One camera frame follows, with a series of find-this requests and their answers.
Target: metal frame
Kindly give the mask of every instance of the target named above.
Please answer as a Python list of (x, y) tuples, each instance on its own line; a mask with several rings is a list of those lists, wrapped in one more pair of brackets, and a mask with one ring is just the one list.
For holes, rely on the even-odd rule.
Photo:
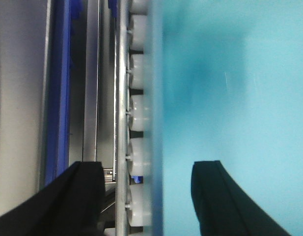
[(83, 161), (97, 160), (100, 0), (88, 0)]
[(127, 147), (127, 81), (126, 81), (126, 65), (127, 65), (127, 23), (128, 23), (128, 1), (118, 1), (117, 13), (117, 60), (116, 60), (116, 98), (117, 98), (117, 149), (116, 149), (116, 216), (115, 227), (117, 236), (127, 236), (128, 223), (125, 210), (127, 196), (128, 174), (126, 168), (126, 147)]

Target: blue part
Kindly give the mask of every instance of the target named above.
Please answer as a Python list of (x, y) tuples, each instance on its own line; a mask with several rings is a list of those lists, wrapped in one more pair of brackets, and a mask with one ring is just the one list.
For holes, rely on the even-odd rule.
[(80, 18), (80, 13), (83, 10), (82, 0), (72, 0), (71, 2), (71, 17), (73, 20)]
[(109, 0), (109, 9), (114, 18), (117, 17), (117, 0)]
[(163, 235), (200, 235), (193, 163), (220, 160), (303, 236), (303, 0), (163, 5)]
[(47, 119), (46, 185), (68, 167), (71, 3), (70, 0), (55, 2)]
[(141, 183), (142, 182), (142, 176), (132, 176), (132, 179), (135, 183)]

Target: metal bar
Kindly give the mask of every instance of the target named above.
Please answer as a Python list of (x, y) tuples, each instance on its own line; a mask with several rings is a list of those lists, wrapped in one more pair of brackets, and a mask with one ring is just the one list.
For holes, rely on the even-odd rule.
[(126, 83), (126, 64), (127, 64), (127, 23), (128, 23), (128, 1), (118, 1), (117, 14), (117, 171), (116, 171), (116, 216), (115, 226), (117, 236), (127, 236), (128, 225), (125, 211), (127, 196), (127, 169), (126, 169), (126, 144), (127, 144), (127, 83)]
[(39, 127), (39, 142), (38, 142), (38, 169), (37, 172), (37, 190), (44, 187), (45, 175), (45, 158), (46, 158), (46, 139), (47, 139), (47, 103), (48, 103), (48, 83), (49, 83), (49, 68), (51, 55), (51, 19), (52, 15), (52, 0), (47, 0), (47, 17), (46, 17), (46, 32), (45, 32), (45, 49), (44, 49), (44, 67), (43, 67), (43, 82), (42, 82), (42, 100), (40, 113)]
[(103, 167), (113, 167), (114, 155), (114, 18), (108, 1), (100, 2), (99, 105), (97, 122), (97, 161)]
[(89, 0), (87, 8), (83, 161), (97, 160), (99, 3)]

